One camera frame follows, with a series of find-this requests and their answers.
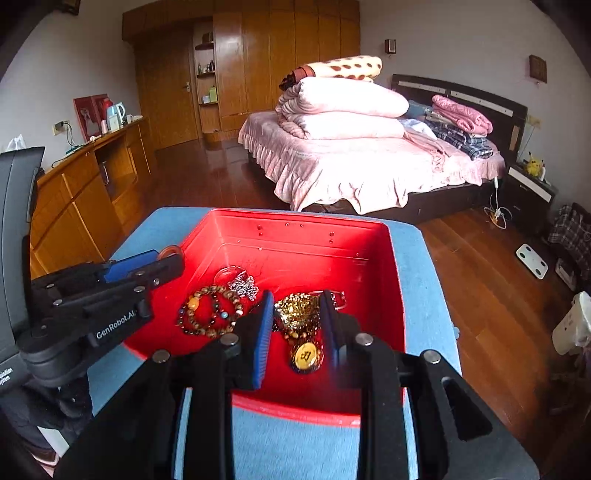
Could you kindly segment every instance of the nightstand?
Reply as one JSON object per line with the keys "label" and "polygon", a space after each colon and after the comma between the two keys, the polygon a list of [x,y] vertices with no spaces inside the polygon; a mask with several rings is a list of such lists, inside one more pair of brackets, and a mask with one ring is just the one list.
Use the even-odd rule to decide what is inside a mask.
{"label": "nightstand", "polygon": [[499,188],[499,206],[511,211],[512,223],[521,232],[538,235],[555,196],[554,188],[513,164]]}

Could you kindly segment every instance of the red tray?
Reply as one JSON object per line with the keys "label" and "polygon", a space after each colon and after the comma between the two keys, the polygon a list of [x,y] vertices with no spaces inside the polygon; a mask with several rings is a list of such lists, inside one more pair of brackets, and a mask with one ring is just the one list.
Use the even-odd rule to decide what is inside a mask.
{"label": "red tray", "polygon": [[[347,306],[342,312],[354,315],[364,331],[404,351],[400,283],[383,223],[215,209],[180,246],[185,253],[183,275],[154,292],[154,320],[125,342],[142,358],[160,348],[184,355],[209,341],[183,334],[176,326],[177,312],[190,293],[211,285],[214,275],[229,265],[245,268],[254,276],[259,296],[268,289],[275,301],[294,292],[344,291]],[[251,305],[245,302],[246,308]],[[198,312],[207,318],[202,308],[207,307]],[[281,334],[273,333],[262,388],[234,393],[233,404],[285,419],[358,425],[359,392],[334,390],[326,366],[312,374],[296,374],[289,366],[289,352]]]}

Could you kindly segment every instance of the plaid shirt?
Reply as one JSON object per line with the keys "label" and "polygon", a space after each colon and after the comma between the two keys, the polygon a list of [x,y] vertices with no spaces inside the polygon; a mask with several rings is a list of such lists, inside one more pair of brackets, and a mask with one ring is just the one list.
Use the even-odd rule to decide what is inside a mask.
{"label": "plaid shirt", "polygon": [[548,242],[559,244],[573,257],[581,270],[581,278],[591,277],[591,225],[583,223],[583,215],[564,205],[548,236]]}
{"label": "plaid shirt", "polygon": [[451,129],[453,126],[451,125],[429,121],[425,121],[425,123],[431,127],[431,130],[433,130],[433,133],[437,138],[445,140],[447,143],[460,149],[464,153],[467,153],[472,160],[476,160],[477,158],[489,158],[495,153],[491,147],[486,145],[486,138],[474,138],[473,140],[479,141],[477,144],[467,144],[463,141],[463,137],[458,135],[456,130],[459,129],[454,129],[452,131]]}

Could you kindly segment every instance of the headboard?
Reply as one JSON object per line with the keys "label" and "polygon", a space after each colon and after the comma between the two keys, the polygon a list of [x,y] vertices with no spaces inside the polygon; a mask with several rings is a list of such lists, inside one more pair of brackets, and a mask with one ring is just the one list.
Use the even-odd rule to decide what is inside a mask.
{"label": "headboard", "polygon": [[412,75],[392,75],[392,90],[425,105],[433,104],[433,95],[442,95],[477,109],[492,122],[493,131],[488,138],[498,147],[507,167],[517,161],[527,119],[526,106],[458,83]]}

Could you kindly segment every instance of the dark wooden bed frame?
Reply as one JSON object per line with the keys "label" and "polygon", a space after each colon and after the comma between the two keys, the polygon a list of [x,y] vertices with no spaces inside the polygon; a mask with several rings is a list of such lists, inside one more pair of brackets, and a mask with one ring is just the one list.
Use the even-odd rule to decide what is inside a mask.
{"label": "dark wooden bed frame", "polygon": [[[509,166],[517,161],[527,119],[526,106],[493,93],[458,83],[412,75],[392,75],[391,88],[408,100],[425,105],[432,104],[433,95],[443,95],[476,108],[489,118],[494,126],[488,138],[498,147],[505,159],[506,169],[508,170]],[[416,225],[454,212],[488,205],[494,190],[494,182],[484,181],[481,186],[465,183],[442,187],[426,193],[410,193],[408,194],[408,203],[403,208],[377,210],[366,213],[364,216],[398,220]],[[358,215],[348,200],[339,200],[332,205],[314,203],[304,208],[304,211]]]}

